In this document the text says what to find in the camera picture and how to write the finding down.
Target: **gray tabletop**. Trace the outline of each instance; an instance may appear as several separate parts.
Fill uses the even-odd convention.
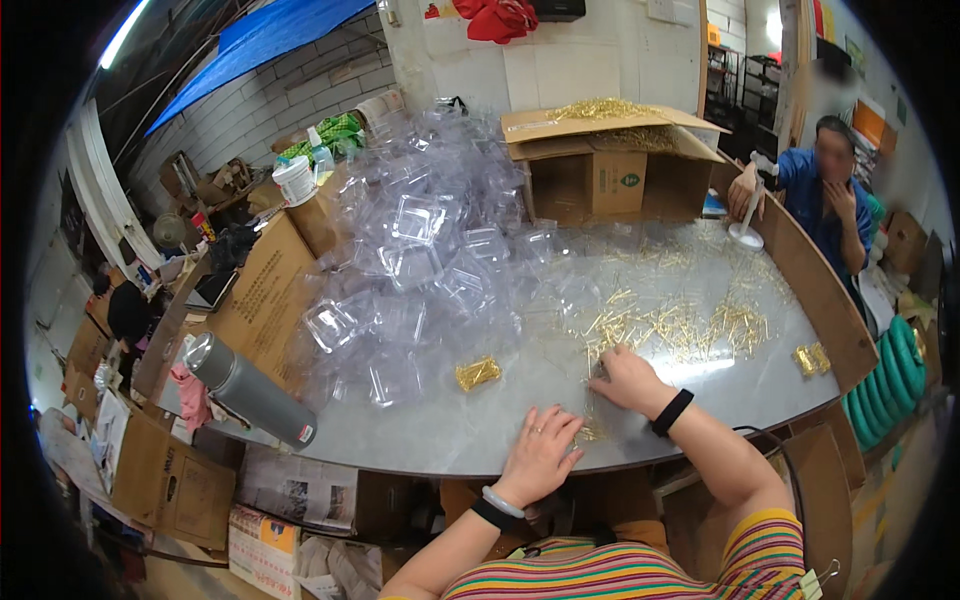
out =
[[[636,345],[662,379],[689,389],[699,406],[730,426],[769,428],[839,395],[832,372],[804,378],[794,362],[797,346],[817,338],[769,256],[736,247],[723,224],[647,224],[631,231],[603,228],[561,236],[577,257],[531,271],[530,278],[553,286],[550,293],[541,289],[519,311],[520,341],[485,340],[474,349],[489,351],[498,361],[503,369],[498,381],[461,392],[441,351],[437,369],[421,374],[420,401],[379,409],[362,391],[347,401],[331,401],[319,411],[313,443],[299,455],[374,470],[493,475],[500,472],[526,409],[558,402],[577,414],[587,410],[599,434],[589,436],[599,439],[578,441],[586,451],[578,470],[677,454],[676,446],[653,434],[647,419],[587,390],[588,367],[595,369],[595,361],[588,360],[585,342],[596,345],[598,337],[596,326],[590,327],[598,316],[602,322],[624,311],[631,317],[625,341]],[[599,291],[589,308],[583,307],[584,298],[590,303],[591,294],[580,292],[585,280]],[[617,292],[620,298],[614,297]],[[574,307],[556,317],[548,308],[544,319],[542,308],[560,297]],[[745,319],[742,327],[720,325],[723,317],[734,315]],[[230,422],[209,426],[278,446],[255,428],[243,431]]]

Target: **stainless steel thermos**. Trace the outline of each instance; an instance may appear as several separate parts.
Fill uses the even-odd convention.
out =
[[[218,402],[252,425],[294,449],[310,445],[317,433],[317,416],[212,333],[198,336],[183,362]]]

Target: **floor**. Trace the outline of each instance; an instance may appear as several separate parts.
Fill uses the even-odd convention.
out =
[[[870,464],[867,481],[852,504],[853,558],[847,600],[866,600],[906,544],[926,499],[947,422],[947,408],[932,407],[882,456]]]

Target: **striped shirt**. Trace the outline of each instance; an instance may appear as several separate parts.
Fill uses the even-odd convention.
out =
[[[457,578],[442,598],[737,598],[803,600],[800,523],[789,512],[768,509],[743,519],[724,549],[716,582],[690,578],[669,557],[639,543],[594,548],[588,540],[551,539],[540,556],[492,561]]]

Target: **blue jacket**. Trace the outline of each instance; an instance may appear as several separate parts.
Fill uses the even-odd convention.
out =
[[[813,150],[790,148],[777,159],[780,174],[777,177],[777,189],[786,190],[784,207],[800,223],[807,235],[824,254],[833,271],[845,285],[850,284],[850,273],[840,252],[840,238],[843,223],[835,213],[824,216],[824,183],[817,172],[817,161]],[[856,230],[860,243],[870,254],[870,208],[867,204],[867,191],[851,178],[853,194],[856,197]],[[863,267],[867,266],[868,256],[863,257]]]

